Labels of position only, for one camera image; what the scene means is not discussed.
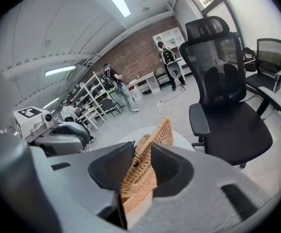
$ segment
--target person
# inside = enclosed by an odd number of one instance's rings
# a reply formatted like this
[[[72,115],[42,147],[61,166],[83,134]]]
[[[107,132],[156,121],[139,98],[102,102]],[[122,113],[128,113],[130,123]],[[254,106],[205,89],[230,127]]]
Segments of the person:
[[[66,121],[70,121],[72,117],[72,121],[78,123],[79,125],[83,126],[86,129],[86,132],[88,133],[89,136],[89,142],[92,143],[95,141],[96,136],[91,136],[90,131],[85,127],[85,125],[83,124],[83,122],[78,118],[77,115],[80,114],[79,109],[73,108],[71,105],[68,105],[67,101],[65,100],[62,103],[62,110],[61,110],[61,116],[63,118],[63,120],[65,121],[65,119],[67,118]]]
[[[107,78],[111,81],[116,83],[117,86],[117,93],[121,93],[124,96],[124,99],[129,107],[130,111],[137,112],[140,111],[138,108],[135,107],[135,103],[133,101],[132,95],[126,85],[123,83],[122,75],[118,75],[117,72],[111,68],[110,64],[103,65],[104,74]]]
[[[167,68],[167,62],[165,61],[165,56],[164,56],[163,52],[164,52],[165,50],[170,51],[171,54],[172,54],[172,58],[173,58],[174,60],[176,59],[175,54],[173,53],[173,51],[172,51],[171,49],[166,48],[165,45],[164,45],[164,43],[163,43],[162,41],[159,41],[159,42],[158,42],[158,47],[159,47],[159,58],[160,58],[160,61],[162,61],[162,62],[164,63],[164,68],[165,68],[165,71],[166,71],[166,73],[167,73],[167,75],[168,75],[168,77],[169,77],[169,79],[170,79],[170,82],[171,82],[173,91],[176,91],[175,80],[174,80],[174,78],[171,76],[171,74],[170,74],[170,72],[169,72],[169,70],[168,70],[168,68]],[[184,78],[183,78],[182,75],[181,75],[178,79],[179,79],[179,81],[181,82],[182,85],[185,85],[185,84],[186,84],[186,83],[185,83],[185,80],[184,80]]]

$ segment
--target ceiling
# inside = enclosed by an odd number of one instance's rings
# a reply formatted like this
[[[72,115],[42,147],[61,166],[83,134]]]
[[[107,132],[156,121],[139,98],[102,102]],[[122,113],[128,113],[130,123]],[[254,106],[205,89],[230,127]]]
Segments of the ceiling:
[[[45,71],[96,57],[137,23],[172,10],[176,0],[124,1],[131,12],[126,18],[111,0],[24,0],[3,15],[0,71],[15,89],[15,110],[59,97],[47,110],[57,108],[88,68],[48,77]]]

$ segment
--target black pants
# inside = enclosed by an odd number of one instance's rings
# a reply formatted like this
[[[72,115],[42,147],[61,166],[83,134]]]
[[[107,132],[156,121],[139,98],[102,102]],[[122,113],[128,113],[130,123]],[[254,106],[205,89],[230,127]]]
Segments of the black pants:
[[[176,87],[175,80],[174,80],[174,78],[171,76],[171,74],[170,74],[170,72],[169,72],[169,70],[168,70],[166,64],[164,64],[164,69],[165,69],[165,71],[166,71],[166,73],[167,73],[167,75],[168,75],[168,77],[169,77],[169,79],[170,79],[172,88],[175,88],[175,87]],[[183,75],[181,75],[178,79],[179,79],[179,81],[180,81],[182,84],[185,83],[185,80],[184,80],[184,78],[183,78]]]
[[[76,120],[76,123],[78,123],[79,125],[83,126],[86,129],[86,132],[88,133],[88,137],[89,137],[90,141],[94,139],[94,137],[90,135],[90,131],[88,131],[88,129],[86,128],[86,126],[84,125],[84,123],[82,121]]]

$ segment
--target chair headrest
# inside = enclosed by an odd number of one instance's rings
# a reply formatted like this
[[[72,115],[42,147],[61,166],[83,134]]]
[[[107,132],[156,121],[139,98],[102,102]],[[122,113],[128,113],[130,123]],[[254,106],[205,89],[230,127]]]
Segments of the chair headrest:
[[[224,37],[230,32],[228,24],[220,17],[206,17],[186,23],[190,44]]]

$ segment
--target brick wall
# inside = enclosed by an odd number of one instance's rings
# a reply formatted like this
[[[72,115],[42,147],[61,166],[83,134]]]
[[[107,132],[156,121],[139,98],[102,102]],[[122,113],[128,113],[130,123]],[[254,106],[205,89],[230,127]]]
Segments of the brick wall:
[[[166,18],[138,30],[99,59],[92,69],[85,74],[82,81],[87,81],[92,76],[93,71],[101,71],[105,63],[111,64],[119,74],[122,74],[125,83],[135,79],[137,74],[141,77],[157,70],[159,67],[163,67],[152,37],[176,27],[180,28],[185,37],[175,17]]]

